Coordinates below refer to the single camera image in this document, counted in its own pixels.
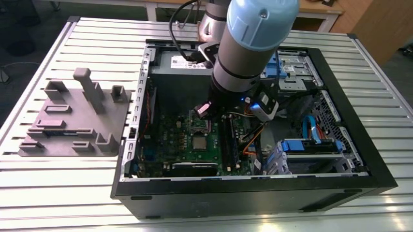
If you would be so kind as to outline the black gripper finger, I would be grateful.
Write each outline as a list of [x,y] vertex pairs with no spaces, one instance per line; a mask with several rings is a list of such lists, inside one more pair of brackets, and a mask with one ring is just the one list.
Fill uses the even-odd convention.
[[211,114],[211,102],[206,101],[204,103],[196,105],[193,107],[193,112],[202,120],[211,120],[214,118]]

